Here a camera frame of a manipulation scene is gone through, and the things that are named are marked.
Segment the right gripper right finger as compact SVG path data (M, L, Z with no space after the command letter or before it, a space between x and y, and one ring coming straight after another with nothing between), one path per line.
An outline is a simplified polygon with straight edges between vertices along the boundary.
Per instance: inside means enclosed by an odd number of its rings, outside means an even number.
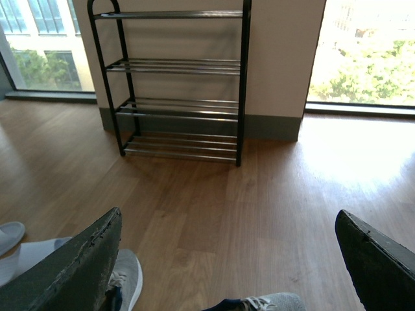
M365 310L414 310L414 253L346 210L335 233Z

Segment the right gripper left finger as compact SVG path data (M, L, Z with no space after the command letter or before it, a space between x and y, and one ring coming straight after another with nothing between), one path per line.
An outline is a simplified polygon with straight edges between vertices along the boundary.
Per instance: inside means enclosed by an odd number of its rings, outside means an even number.
M1 288L2 310L100 310L121 238L114 207Z

